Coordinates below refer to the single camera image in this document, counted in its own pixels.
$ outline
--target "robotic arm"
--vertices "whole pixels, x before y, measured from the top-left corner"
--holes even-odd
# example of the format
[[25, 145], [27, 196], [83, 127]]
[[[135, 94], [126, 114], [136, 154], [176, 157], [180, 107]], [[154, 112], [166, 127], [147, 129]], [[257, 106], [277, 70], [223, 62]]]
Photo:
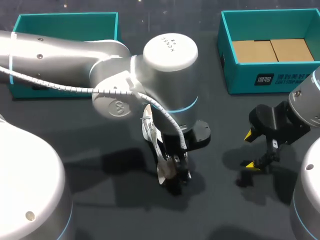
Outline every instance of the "robotic arm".
[[211, 135], [208, 124], [197, 120], [198, 48], [192, 39], [159, 35], [134, 56], [115, 40], [0, 31], [0, 43], [0, 83], [90, 93], [97, 112], [115, 120], [149, 104], [142, 132], [157, 153], [160, 184], [191, 178], [187, 152], [206, 146]]
[[267, 153], [255, 159], [247, 168], [264, 169], [273, 161], [279, 161], [279, 148], [292, 144], [311, 127], [320, 127], [320, 67], [297, 86], [276, 107], [258, 105], [249, 114], [250, 131], [245, 141], [253, 142], [265, 135]]
[[[279, 147], [292, 144], [320, 127], [320, 67], [308, 76], [276, 107], [258, 105], [249, 114], [251, 129], [245, 140], [265, 135], [267, 153], [247, 168], [262, 170], [279, 161]], [[291, 205], [291, 228], [297, 240], [320, 239], [320, 138], [309, 148], [295, 184]]]

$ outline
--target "white robotic arm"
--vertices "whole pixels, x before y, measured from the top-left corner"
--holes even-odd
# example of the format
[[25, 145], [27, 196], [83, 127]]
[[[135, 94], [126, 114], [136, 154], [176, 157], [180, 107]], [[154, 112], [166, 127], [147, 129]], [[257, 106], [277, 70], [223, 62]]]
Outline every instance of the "white robotic arm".
[[[142, 135], [157, 154], [159, 183], [179, 189], [191, 178], [187, 153], [205, 147], [211, 135], [208, 124], [197, 120], [198, 48], [192, 39], [156, 36], [135, 56], [114, 40], [79, 42], [7, 31], [0, 31], [0, 45], [0, 84], [89, 93], [97, 112], [114, 120], [149, 104]], [[7, 214], [0, 221], [0, 240], [74, 239], [72, 201], [57, 153], [2, 117], [0, 135], [0, 193], [11, 204], [0, 206]]]
[[[245, 140], [265, 135], [267, 153], [247, 168], [261, 170], [279, 161], [279, 147], [291, 144], [320, 127], [320, 67], [297, 86], [288, 101], [276, 107], [258, 105], [249, 114], [251, 129]], [[320, 239], [320, 138], [304, 156], [290, 206], [292, 230], [297, 240]]]

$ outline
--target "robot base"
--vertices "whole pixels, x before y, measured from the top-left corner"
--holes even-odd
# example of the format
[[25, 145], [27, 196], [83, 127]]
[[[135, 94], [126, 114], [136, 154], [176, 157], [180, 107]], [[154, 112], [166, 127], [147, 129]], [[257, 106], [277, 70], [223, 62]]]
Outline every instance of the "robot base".
[[320, 138], [304, 157], [290, 206], [291, 228], [297, 240], [320, 239]]

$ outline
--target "logo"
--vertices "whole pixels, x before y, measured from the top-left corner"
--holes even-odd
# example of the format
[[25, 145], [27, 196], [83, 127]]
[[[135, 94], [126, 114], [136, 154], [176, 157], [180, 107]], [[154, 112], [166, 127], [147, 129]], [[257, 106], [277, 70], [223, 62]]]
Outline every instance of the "logo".
[[118, 115], [122, 115], [124, 113], [125, 107], [124, 107], [124, 104], [122, 103], [122, 101], [115, 102], [115, 107], [116, 107], [116, 112], [118, 113]]
[[128, 103], [114, 99], [108, 106], [108, 112], [117, 118], [122, 118], [130, 114], [130, 106]]
[[273, 73], [266, 73], [266, 74], [258, 74], [256, 76], [256, 80], [254, 85], [255, 86], [267, 86], [270, 85], [272, 80], [274, 79], [274, 74]]

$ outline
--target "white cable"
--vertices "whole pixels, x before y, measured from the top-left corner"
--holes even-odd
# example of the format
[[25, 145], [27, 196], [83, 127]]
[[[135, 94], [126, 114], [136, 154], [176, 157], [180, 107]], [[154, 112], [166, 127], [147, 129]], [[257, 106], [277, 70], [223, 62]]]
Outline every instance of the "white cable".
[[[56, 89], [60, 91], [65, 91], [65, 92], [72, 92], [72, 93], [86, 93], [86, 94], [105, 94], [105, 95], [133, 95], [134, 93], [132, 91], [128, 90], [119, 90], [119, 89], [99, 89], [99, 88], [85, 88], [85, 87], [74, 87], [74, 86], [65, 86], [65, 85], [60, 85], [48, 81], [43, 81], [40, 79], [37, 79], [32, 76], [28, 76], [13, 70], [9, 70], [5, 67], [0, 66], [0, 72], [5, 73], [7, 75], [11, 75], [13, 77], [25, 80], [27, 82], [44, 86], [47, 88], [51, 89]], [[177, 124], [177, 122], [174, 120], [172, 116], [153, 98], [138, 92], [139, 96], [149, 102], [150, 104], [154, 105], [168, 120], [169, 122], [173, 125], [174, 129], [177, 131], [180, 139], [180, 147], [184, 150], [187, 149], [186, 146], [186, 141], [184, 137], [184, 133], [182, 132], [180, 126]]]

